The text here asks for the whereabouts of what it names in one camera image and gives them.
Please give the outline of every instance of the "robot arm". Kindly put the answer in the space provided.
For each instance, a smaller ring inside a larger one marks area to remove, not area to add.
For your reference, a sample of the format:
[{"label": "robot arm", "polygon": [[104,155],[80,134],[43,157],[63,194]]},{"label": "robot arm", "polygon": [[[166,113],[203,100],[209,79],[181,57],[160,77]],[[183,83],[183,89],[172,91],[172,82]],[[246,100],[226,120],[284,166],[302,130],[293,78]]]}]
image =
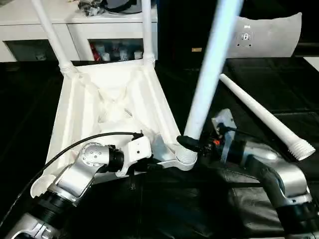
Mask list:
[{"label": "robot arm", "polygon": [[59,236],[67,216],[79,205],[94,182],[97,173],[115,172],[124,177],[130,166],[152,156],[146,136],[137,138],[121,150],[99,143],[88,143],[75,162],[67,166],[24,214],[5,239],[54,239]]},{"label": "robot arm", "polygon": [[268,145],[251,141],[241,145],[242,153],[235,155],[231,148],[227,159],[238,163],[262,183],[286,238],[318,239],[319,216],[301,169],[286,162]]},{"label": "robot arm", "polygon": [[201,146],[198,140],[179,136],[178,142],[193,151],[212,153],[222,163],[236,163],[263,185],[277,211],[288,239],[319,239],[318,209],[300,168],[288,163],[270,146],[236,137],[234,118],[229,109],[212,119],[218,144]]}]

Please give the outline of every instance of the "black band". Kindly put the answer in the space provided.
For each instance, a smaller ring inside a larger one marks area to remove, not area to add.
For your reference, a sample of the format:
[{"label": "black band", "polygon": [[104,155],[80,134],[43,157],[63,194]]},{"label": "black band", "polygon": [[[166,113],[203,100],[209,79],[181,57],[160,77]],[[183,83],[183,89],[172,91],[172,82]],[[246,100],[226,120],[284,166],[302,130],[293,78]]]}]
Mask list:
[{"label": "black band", "polygon": [[37,197],[36,200],[37,204],[29,213],[56,229],[63,227],[70,211],[74,208],[70,201],[50,191]]}]

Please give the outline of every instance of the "threaded end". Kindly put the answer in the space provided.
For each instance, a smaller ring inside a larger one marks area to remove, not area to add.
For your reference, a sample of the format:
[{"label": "threaded end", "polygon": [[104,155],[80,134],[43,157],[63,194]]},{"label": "threaded end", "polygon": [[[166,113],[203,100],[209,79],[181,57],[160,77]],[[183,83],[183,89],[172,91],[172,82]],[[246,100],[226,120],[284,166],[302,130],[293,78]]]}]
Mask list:
[{"label": "threaded end", "polygon": [[197,153],[180,146],[176,151],[176,158],[184,164],[194,164],[197,160]]},{"label": "threaded end", "polygon": [[303,160],[315,152],[315,148],[307,141],[300,138],[296,143],[289,147],[289,152],[297,159]]},{"label": "threaded end", "polygon": [[155,64],[155,56],[154,54],[143,54],[143,59],[147,62],[152,63],[153,65]]}]

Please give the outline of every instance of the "shelf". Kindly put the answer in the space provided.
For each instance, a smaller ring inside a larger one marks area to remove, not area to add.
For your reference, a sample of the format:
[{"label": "shelf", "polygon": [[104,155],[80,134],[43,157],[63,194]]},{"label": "shelf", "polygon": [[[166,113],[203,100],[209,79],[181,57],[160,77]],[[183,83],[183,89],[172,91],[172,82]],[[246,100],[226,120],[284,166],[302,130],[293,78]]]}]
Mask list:
[{"label": "shelf", "polygon": [[[142,22],[142,14],[116,15],[105,12],[100,16],[86,17],[78,9],[78,2],[42,0],[52,23],[123,23]],[[157,22],[157,8],[152,9],[152,22]],[[0,25],[40,24],[31,0],[12,0],[0,5]]]}]

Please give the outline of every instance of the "white plastic part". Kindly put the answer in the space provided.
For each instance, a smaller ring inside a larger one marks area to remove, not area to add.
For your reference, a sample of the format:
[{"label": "white plastic part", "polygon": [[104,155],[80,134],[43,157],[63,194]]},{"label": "white plastic part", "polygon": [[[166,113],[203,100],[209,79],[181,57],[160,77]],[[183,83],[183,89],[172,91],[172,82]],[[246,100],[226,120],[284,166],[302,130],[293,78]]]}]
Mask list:
[{"label": "white plastic part", "polygon": [[66,57],[66,54],[62,48],[62,44],[55,32],[55,30],[53,29],[52,23],[49,20],[43,4],[41,2],[41,0],[32,0],[33,6],[36,10],[36,13],[41,21],[42,27],[45,30],[49,42],[51,44],[51,47],[54,51],[54,54],[56,56],[56,58],[59,61],[59,67],[61,69],[62,73],[66,73],[69,71],[72,71],[73,64],[71,63],[71,61]]},{"label": "white plastic part", "polygon": [[30,194],[31,197],[35,198],[40,196],[47,190],[51,183],[55,180],[55,176],[52,174],[40,176],[31,186]]},{"label": "white plastic part", "polygon": [[288,147],[289,152],[297,159],[303,160],[315,152],[307,141],[299,138],[287,126],[266,110],[254,98],[237,86],[226,75],[221,74],[220,80]]},{"label": "white plastic part", "polygon": [[[225,63],[236,16],[239,14],[242,4],[243,0],[218,1],[217,12],[210,31],[207,50],[184,132],[184,135],[194,139],[199,139],[206,121],[219,81],[219,74]],[[196,162],[197,153],[180,146],[176,157],[180,162],[188,165],[186,169],[189,170]]]},{"label": "white plastic part", "polygon": [[142,0],[143,14],[143,60],[145,64],[152,63],[155,66],[155,55],[152,46],[152,18],[151,0]]},{"label": "white plastic part", "polygon": [[[66,58],[41,1],[32,1],[59,60],[61,72],[67,73],[64,74],[46,162],[72,143],[104,130],[139,132],[141,129],[154,138],[157,158],[162,161],[177,161],[176,138],[180,133],[154,70],[150,0],[142,1],[145,51],[143,60],[80,67],[74,67]],[[102,108],[108,109],[109,112],[103,112]],[[107,124],[103,129],[100,128],[102,121]],[[120,147],[131,139],[130,136],[117,135],[96,141]],[[44,180],[39,180],[39,183],[46,185],[52,178],[46,177],[47,175],[56,176],[73,163],[82,146],[75,147],[52,163],[43,172],[41,178]],[[104,182],[117,178],[114,173],[101,174],[97,175],[96,181]],[[46,189],[45,186],[37,188],[44,191]],[[35,195],[33,189],[34,187],[31,189],[31,195]]]},{"label": "white plastic part", "polygon": [[118,177],[125,177],[131,165],[142,158],[150,158],[152,155],[151,143],[146,136],[129,142],[121,150],[124,153],[124,163],[123,168],[115,173]]}]

